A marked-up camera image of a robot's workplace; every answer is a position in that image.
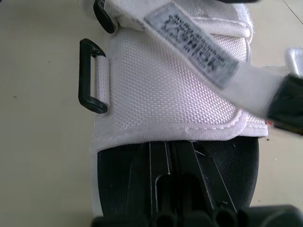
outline white woven fabric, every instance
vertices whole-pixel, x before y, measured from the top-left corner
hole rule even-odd
[[[213,0],[176,1],[233,56],[250,61],[253,32],[246,8]],[[93,153],[155,140],[267,136],[263,120],[219,98],[147,34],[125,26],[107,48],[111,106],[96,119]]]
[[[289,48],[286,51],[285,62],[293,74],[303,77],[303,48]]]

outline black plastic buckle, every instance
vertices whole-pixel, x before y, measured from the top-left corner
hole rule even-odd
[[[89,39],[80,41],[79,101],[88,110],[103,114],[107,112],[107,106],[90,96],[90,58],[97,56],[106,57],[101,48]]]
[[[114,33],[115,26],[110,19],[109,15],[104,10],[104,3],[105,1],[95,0],[94,3],[94,12],[96,15],[97,20],[101,24],[101,26],[104,28],[104,30],[107,33]]]

